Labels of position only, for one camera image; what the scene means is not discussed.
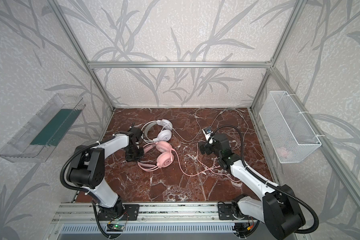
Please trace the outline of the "pink headphones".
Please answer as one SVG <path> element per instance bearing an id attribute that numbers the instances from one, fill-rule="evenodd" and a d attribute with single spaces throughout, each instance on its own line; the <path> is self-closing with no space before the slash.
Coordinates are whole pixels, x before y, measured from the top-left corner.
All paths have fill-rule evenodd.
<path id="1" fill-rule="evenodd" d="M 166 168 L 169 165 L 171 165 L 175 159 L 173 152 L 176 153 L 176 151 L 173 149 L 172 145 L 169 144 L 168 142 L 159 141 L 156 143 L 146 144 L 143 146 L 144 153 L 149 152 L 153 148 L 155 148 L 161 153 L 157 157 L 155 165 L 138 162 L 138 166 L 145 172 L 153 172 L 162 168 Z"/>

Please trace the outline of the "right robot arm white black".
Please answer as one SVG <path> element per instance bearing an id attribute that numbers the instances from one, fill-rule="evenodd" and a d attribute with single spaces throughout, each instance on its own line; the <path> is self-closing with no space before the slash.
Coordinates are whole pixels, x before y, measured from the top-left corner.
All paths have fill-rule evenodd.
<path id="1" fill-rule="evenodd" d="M 307 203 L 295 196 L 288 186 L 280 186 L 255 171 L 243 157 L 232 151 L 227 135 L 205 132 L 198 146 L 202 154 L 215 154 L 220 167 L 249 187 L 257 200 L 239 197 L 233 200 L 239 216 L 249 216 L 264 223 L 269 232 L 283 240 L 292 233 L 310 234 L 319 227 L 319 217 Z"/>

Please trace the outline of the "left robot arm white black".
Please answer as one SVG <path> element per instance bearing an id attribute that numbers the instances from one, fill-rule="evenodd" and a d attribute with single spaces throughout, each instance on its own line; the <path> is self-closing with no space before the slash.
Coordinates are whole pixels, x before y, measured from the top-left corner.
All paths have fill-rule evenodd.
<path id="1" fill-rule="evenodd" d="M 144 156 L 143 148 L 139 147 L 142 135 L 139 128 L 130 127 L 127 132 L 115 133 L 107 140 L 78 146 L 62 167 L 61 184 L 90 195 L 100 209 L 121 215 L 124 212 L 122 200 L 105 180 L 105 159 L 123 150 L 127 161 L 139 161 Z"/>

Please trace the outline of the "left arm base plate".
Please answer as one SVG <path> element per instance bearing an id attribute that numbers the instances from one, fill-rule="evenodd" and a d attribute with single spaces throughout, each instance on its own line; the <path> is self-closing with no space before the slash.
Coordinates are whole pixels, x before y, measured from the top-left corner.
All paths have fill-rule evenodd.
<path id="1" fill-rule="evenodd" d="M 136 221 L 139 214 L 139 208 L 140 205 L 138 204 L 126 204 L 116 208 L 100 207 L 98 219 L 100 221 Z"/>

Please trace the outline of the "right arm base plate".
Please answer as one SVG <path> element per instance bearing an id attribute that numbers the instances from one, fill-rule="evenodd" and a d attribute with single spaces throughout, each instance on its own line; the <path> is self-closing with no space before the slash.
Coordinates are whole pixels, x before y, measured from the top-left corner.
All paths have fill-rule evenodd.
<path id="1" fill-rule="evenodd" d="M 239 215 L 234 213 L 233 207 L 231 203 L 218 202 L 218 216 L 221 221 L 233 221 L 233 222 L 243 222 L 249 223 L 254 221 L 255 223 L 258 221 L 257 219 L 247 216 L 247 215 Z"/>

